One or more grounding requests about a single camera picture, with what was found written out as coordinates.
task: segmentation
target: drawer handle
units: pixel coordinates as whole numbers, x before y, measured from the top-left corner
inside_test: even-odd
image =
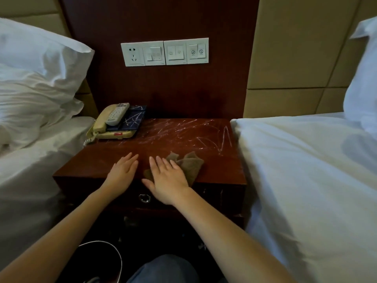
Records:
[[[152,198],[150,197],[150,195],[146,195],[146,194],[140,194],[139,195],[139,200],[142,202],[142,203],[149,203]]]

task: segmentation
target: nightstand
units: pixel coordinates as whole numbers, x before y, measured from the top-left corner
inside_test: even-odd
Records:
[[[246,180],[230,123],[226,119],[145,119],[133,138],[100,140],[86,146],[60,168],[54,179],[73,205],[98,189],[120,157],[139,154],[139,167],[128,190],[107,209],[128,217],[179,218],[172,206],[156,200],[141,180],[148,157],[183,157],[195,151],[204,160],[193,189],[208,203],[243,226],[241,216]]]

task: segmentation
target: white pillow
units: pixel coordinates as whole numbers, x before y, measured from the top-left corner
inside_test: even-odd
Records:
[[[351,38],[369,36],[368,44],[343,102],[348,120],[358,121],[377,139],[377,17],[359,23]]]
[[[73,39],[0,18],[0,126],[18,149],[41,126],[78,114],[74,98],[94,51]]]

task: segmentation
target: power outlet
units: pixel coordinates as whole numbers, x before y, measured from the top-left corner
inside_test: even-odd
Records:
[[[131,61],[134,63],[138,63],[138,61],[140,60],[139,50],[134,47],[130,47],[128,50],[129,58],[131,59]]]
[[[145,66],[143,49],[140,43],[122,43],[125,66]]]

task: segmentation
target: white duvet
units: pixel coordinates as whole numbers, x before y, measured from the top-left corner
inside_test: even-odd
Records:
[[[333,117],[232,125],[271,235],[258,239],[299,282],[376,282],[377,141]]]
[[[92,123],[72,118],[26,148],[0,153],[0,270],[55,223],[61,194],[52,175],[82,149]]]

